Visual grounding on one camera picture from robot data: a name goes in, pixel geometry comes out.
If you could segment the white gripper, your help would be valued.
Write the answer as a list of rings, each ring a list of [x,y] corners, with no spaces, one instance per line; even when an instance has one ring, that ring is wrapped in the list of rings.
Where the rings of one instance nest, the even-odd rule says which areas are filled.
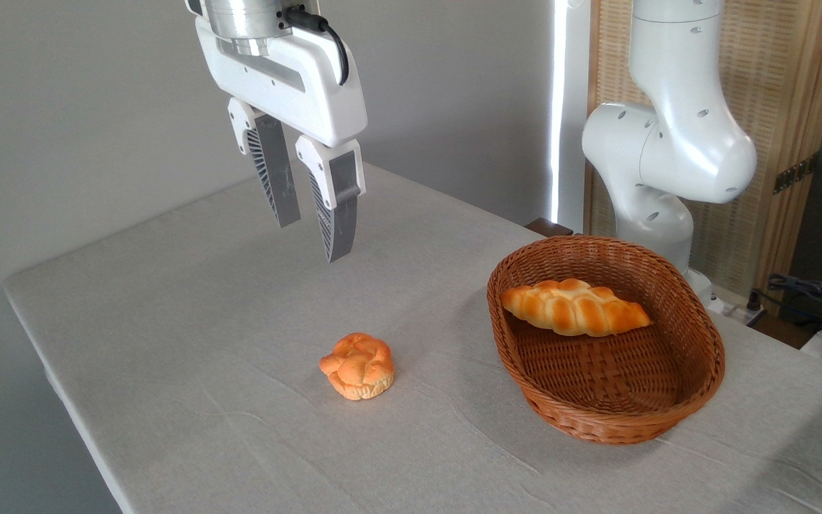
[[[195,27],[211,76],[232,96],[228,116],[238,149],[251,158],[278,225],[300,220],[283,121],[307,134],[295,147],[310,173],[327,260],[351,253],[357,198],[366,192],[361,147],[352,139],[367,126],[353,57],[340,85],[338,46],[329,36],[295,27],[267,39],[267,55],[249,56],[219,39],[205,17],[197,16]]]

